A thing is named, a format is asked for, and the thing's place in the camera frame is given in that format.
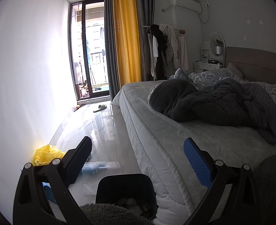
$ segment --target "vanity table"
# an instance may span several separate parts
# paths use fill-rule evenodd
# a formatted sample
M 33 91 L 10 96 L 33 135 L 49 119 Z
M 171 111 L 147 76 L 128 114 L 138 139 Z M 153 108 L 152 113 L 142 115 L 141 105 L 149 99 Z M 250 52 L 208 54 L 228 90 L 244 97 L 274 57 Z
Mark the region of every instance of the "vanity table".
M 216 70 L 222 68 L 222 65 L 219 64 L 210 64 L 210 63 L 203 63 L 203 62 L 195 62 L 194 63 L 194 72 L 201 73 L 206 70 Z

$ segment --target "gray curtain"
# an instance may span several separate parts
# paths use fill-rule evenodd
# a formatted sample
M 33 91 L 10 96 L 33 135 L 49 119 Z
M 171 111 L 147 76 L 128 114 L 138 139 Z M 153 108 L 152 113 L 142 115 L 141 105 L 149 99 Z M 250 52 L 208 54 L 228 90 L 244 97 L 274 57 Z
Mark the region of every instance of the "gray curtain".
M 113 0 L 105 0 L 104 13 L 106 60 L 109 91 L 112 101 L 120 91 L 114 32 Z
M 141 79 L 142 81 L 149 81 L 152 80 L 150 66 L 152 55 L 148 47 L 148 30 L 142 26 L 151 26 L 154 23 L 155 0 L 136 0 L 136 7 L 140 41 Z

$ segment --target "door frame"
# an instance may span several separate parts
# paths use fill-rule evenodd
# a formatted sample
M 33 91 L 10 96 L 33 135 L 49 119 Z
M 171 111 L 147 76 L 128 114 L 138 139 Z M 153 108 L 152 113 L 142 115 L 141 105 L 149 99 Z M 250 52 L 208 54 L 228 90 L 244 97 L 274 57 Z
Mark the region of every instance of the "door frame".
M 90 72 L 89 72 L 89 66 L 88 66 L 88 56 L 87 56 L 87 45 L 86 45 L 86 13 L 83 11 L 86 11 L 86 4 L 91 3 L 98 3 L 98 2 L 104 2 L 105 0 L 83 0 L 79 2 L 74 2 L 70 4 L 69 9 L 69 51 L 70 51 L 70 60 L 71 60 L 71 68 L 72 68 L 72 75 L 73 75 L 73 83 L 75 87 L 75 91 L 77 94 L 77 100 L 86 100 L 90 98 L 95 97 L 101 97 L 101 96 L 108 96 L 109 91 L 99 91 L 99 92 L 92 92 L 92 85 L 91 85 L 91 78 L 90 78 Z M 72 34 L 71 34 L 71 26 L 72 26 L 72 8 L 74 5 L 82 4 L 82 45 L 83 45 L 83 55 L 84 55 L 84 65 L 85 65 L 85 72 L 86 72 L 86 79 L 87 79 L 87 87 L 89 91 L 89 97 L 83 97 L 80 98 L 80 92 L 79 89 L 75 85 L 75 70 L 74 70 L 74 61 L 73 61 L 73 55 L 72 55 Z

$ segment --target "curtain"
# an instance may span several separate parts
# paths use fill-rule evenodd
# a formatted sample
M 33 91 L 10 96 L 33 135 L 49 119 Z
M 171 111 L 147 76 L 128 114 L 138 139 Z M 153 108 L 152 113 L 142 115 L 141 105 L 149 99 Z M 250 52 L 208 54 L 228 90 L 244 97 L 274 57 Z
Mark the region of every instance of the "curtain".
M 118 64 L 116 57 L 116 39 L 114 27 L 115 12 L 113 2 L 114 0 L 105 0 L 104 5 L 105 48 L 111 101 L 120 91 Z
M 116 52 L 120 87 L 141 81 L 139 31 L 135 0 L 114 0 Z
M 151 76 L 151 52 L 148 47 L 147 28 L 142 26 L 151 26 L 154 23 L 155 0 L 136 0 L 139 41 L 140 41 L 140 59 L 141 59 L 141 79 L 142 81 L 152 80 Z

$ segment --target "window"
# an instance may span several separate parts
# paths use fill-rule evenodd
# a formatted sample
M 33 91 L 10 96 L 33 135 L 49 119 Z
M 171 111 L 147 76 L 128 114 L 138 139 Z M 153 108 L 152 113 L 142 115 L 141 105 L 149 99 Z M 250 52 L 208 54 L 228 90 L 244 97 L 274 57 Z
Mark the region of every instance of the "window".
M 78 100 L 109 95 L 104 0 L 71 4 L 69 37 Z

